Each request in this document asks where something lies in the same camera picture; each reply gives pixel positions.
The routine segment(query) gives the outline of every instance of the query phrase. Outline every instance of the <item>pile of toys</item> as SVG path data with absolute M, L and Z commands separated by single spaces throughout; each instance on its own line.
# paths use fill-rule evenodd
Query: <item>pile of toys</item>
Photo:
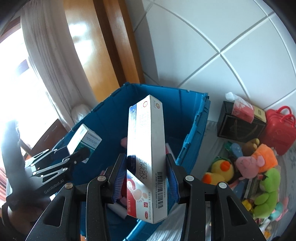
M 277 153 L 255 138 L 243 144 L 227 142 L 227 157 L 216 157 L 202 178 L 207 184 L 227 182 L 253 216 L 266 239 L 273 221 L 288 211 L 288 198 L 279 200 L 281 182 Z

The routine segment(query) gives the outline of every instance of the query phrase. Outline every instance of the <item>green plush toy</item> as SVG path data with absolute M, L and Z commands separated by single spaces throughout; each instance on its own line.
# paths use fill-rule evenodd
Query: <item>green plush toy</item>
M 281 175 L 275 168 L 269 169 L 264 174 L 264 180 L 260 181 L 260 189 L 265 191 L 254 201 L 257 205 L 254 208 L 255 218 L 267 218 L 273 212 L 278 200 L 278 188 L 281 182 Z

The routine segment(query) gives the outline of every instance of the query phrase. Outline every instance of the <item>silver bolt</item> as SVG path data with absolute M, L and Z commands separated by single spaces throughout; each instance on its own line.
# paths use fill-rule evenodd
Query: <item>silver bolt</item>
M 186 176 L 185 179 L 189 182 L 192 182 L 194 180 L 193 176 Z
M 66 183 L 65 184 L 65 188 L 66 189 L 70 189 L 70 188 L 72 188 L 73 187 L 73 184 L 72 183 Z
M 98 176 L 98 181 L 103 182 L 106 180 L 105 176 Z
M 219 183 L 219 187 L 226 188 L 227 187 L 227 184 L 226 183 Z

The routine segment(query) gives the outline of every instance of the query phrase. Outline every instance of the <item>red suitcase handle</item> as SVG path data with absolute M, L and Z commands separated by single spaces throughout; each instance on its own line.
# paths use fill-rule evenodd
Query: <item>red suitcase handle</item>
M 292 114 L 285 115 L 285 116 L 280 120 L 280 122 L 283 123 L 283 120 L 284 120 L 284 119 L 286 119 L 286 118 L 292 118 L 292 117 L 294 118 L 294 120 L 293 120 L 293 124 L 292 124 L 292 128 L 295 128 L 295 125 L 296 125 L 296 118 L 295 118 L 295 116 L 292 115 Z
M 290 112 L 290 114 L 292 114 L 291 108 L 290 108 L 289 106 L 286 106 L 286 105 L 284 105 L 284 106 L 282 106 L 281 108 L 279 108 L 279 109 L 276 111 L 276 113 L 280 113 L 280 112 L 281 112 L 282 110 L 284 110 L 284 109 L 288 109 L 289 112 Z

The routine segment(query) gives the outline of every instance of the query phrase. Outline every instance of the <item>barcode number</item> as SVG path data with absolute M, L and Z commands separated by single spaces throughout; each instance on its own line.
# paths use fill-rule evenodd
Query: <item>barcode number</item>
M 157 202 L 158 208 L 163 207 L 163 172 L 157 172 Z

